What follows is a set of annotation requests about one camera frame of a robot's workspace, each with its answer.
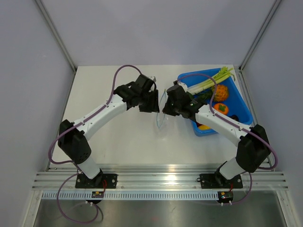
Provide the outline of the clear zip top bag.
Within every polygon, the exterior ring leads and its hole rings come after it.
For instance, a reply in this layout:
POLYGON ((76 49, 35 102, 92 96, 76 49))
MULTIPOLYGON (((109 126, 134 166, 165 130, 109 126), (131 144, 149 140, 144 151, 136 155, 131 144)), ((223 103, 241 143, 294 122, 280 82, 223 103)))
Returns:
POLYGON ((166 115, 163 112, 167 99, 168 99, 167 91, 166 89, 164 89, 159 99, 160 111, 156 113, 156 118, 155 118, 156 136, 159 140, 165 140, 168 136, 168 131, 169 131, 169 118, 168 115, 166 115))

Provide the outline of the blue plastic tray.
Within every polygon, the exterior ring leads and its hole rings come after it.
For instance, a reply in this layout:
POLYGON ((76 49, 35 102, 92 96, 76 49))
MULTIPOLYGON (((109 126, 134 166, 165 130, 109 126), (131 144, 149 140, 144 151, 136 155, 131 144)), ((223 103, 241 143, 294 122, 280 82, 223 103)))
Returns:
MULTIPOLYGON (((177 81, 181 81, 181 82, 185 83, 187 85, 187 87, 190 87, 192 85, 196 85, 200 82, 203 82, 207 79, 212 79, 212 76, 214 76, 216 73, 218 73, 222 67, 183 73, 178 76, 177 81)), ((223 103, 229 107, 229 113, 227 114, 228 117, 235 114, 239 117, 240 123, 250 125, 252 123, 252 115, 251 115, 250 111, 248 110, 247 105, 244 103, 244 100, 243 100, 240 92, 236 88, 235 79, 233 79, 232 77, 229 77, 228 79, 224 80, 223 82, 221 82, 219 84, 216 84, 216 82, 214 81, 215 90, 217 89, 217 85, 227 86, 228 90, 229 90, 229 97, 227 100, 225 100, 223 102, 212 101, 213 110, 215 110, 214 105, 216 103, 223 103)), ((198 94, 192 95, 192 97, 196 98, 198 96, 198 94)))

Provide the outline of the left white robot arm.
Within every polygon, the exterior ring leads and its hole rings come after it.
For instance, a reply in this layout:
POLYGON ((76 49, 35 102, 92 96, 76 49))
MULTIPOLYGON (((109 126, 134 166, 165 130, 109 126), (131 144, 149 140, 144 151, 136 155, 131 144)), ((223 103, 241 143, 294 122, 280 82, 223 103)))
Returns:
POLYGON ((91 137, 114 117, 133 107, 138 107, 140 112, 158 113, 158 97, 156 78, 141 74, 136 81, 114 89, 106 103, 89 114, 73 122, 65 120, 60 124, 58 147, 86 176, 85 181, 91 188, 98 188, 102 184, 103 175, 91 156, 91 137))

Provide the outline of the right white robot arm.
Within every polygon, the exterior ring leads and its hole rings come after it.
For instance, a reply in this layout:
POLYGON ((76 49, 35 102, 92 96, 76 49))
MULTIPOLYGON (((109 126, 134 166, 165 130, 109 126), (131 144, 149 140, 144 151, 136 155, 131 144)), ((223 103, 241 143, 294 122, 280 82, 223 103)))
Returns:
POLYGON ((223 163, 214 174, 215 183, 226 187, 232 178, 244 172, 255 172, 271 154, 265 129, 256 125, 249 127, 231 119, 197 98, 191 98, 180 85, 167 90, 168 99, 163 113, 182 116, 198 124, 203 124, 226 137, 237 148, 236 156, 223 163))

